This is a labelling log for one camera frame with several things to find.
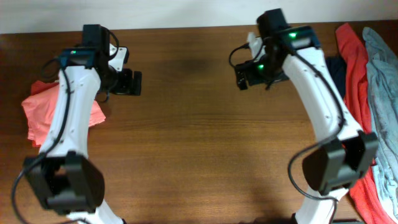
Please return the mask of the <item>salmon pink t-shirt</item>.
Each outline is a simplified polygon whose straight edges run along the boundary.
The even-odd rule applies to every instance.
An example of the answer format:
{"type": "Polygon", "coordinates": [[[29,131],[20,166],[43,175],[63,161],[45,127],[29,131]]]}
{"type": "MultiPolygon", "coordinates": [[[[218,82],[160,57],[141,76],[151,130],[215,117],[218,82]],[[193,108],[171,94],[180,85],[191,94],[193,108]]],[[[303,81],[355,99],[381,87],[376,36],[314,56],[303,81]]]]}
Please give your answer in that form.
{"type": "Polygon", "coordinates": [[[22,103],[27,118],[27,138],[34,147],[40,147],[47,137],[53,120],[59,93],[58,83],[36,81],[31,85],[30,96],[22,103]]]}

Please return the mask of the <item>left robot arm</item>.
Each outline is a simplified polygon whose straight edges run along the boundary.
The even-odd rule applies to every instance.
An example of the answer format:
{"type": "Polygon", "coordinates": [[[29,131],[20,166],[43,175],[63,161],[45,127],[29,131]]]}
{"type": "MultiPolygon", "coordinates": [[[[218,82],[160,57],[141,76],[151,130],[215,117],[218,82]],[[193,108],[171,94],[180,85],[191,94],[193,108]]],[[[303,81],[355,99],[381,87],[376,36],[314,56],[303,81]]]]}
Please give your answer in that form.
{"type": "Polygon", "coordinates": [[[142,73],[124,68],[127,47],[99,24],[83,26],[82,41],[55,58],[59,91],[50,130],[35,157],[26,157],[25,177],[41,207],[68,223],[124,223],[104,199],[102,173],[89,161],[87,138],[96,95],[139,96],[142,73]]]}

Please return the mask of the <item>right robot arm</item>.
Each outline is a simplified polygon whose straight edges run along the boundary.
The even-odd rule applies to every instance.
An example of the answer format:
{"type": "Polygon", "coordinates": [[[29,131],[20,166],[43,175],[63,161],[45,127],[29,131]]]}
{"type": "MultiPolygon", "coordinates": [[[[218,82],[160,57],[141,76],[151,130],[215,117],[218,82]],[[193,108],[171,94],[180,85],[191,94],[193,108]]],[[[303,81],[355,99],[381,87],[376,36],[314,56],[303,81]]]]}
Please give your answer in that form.
{"type": "Polygon", "coordinates": [[[292,27],[281,9],[257,18],[258,34],[244,49],[251,59],[236,64],[236,84],[249,86],[290,80],[310,118],[316,141],[297,152],[308,189],[292,223],[333,223],[337,205],[364,178],[377,151],[374,133],[365,133],[344,104],[327,69],[320,41],[310,26],[292,27]]]}

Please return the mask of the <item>navy blue garment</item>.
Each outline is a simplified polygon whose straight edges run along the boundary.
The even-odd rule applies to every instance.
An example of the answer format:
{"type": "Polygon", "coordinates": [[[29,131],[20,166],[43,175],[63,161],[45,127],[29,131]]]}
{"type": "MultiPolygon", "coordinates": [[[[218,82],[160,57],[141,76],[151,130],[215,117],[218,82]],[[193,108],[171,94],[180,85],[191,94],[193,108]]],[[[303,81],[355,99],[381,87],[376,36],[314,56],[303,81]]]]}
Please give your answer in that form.
{"type": "Polygon", "coordinates": [[[346,62],[342,57],[327,57],[325,59],[327,69],[342,98],[346,94],[346,62]]]}

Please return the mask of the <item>grey blue garment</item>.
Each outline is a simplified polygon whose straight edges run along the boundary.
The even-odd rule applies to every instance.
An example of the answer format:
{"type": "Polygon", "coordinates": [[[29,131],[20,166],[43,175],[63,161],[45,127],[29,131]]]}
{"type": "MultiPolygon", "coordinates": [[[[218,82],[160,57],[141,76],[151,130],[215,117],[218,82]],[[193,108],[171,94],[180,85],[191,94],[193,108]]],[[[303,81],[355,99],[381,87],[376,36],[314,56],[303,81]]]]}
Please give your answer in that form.
{"type": "Polygon", "coordinates": [[[373,177],[383,209],[397,223],[397,55],[369,27],[363,29],[363,39],[371,126],[379,141],[373,177]]]}

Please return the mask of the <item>red orange garment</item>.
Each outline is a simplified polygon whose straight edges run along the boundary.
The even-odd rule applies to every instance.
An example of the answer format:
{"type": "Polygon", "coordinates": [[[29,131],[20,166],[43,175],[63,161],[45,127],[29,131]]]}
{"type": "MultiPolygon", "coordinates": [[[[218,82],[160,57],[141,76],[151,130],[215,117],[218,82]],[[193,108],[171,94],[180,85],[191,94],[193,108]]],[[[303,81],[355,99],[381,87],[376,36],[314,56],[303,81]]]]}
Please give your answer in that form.
{"type": "MultiPolygon", "coordinates": [[[[336,40],[338,50],[346,62],[346,93],[345,105],[353,118],[361,125],[365,133],[371,132],[371,114],[368,105],[368,79],[366,64],[368,53],[352,27],[345,23],[337,28],[336,40]]],[[[372,168],[376,165],[372,161],[368,171],[349,190],[349,196],[354,202],[357,212],[365,223],[383,224],[393,220],[383,209],[377,195],[376,183],[372,168]]]]}

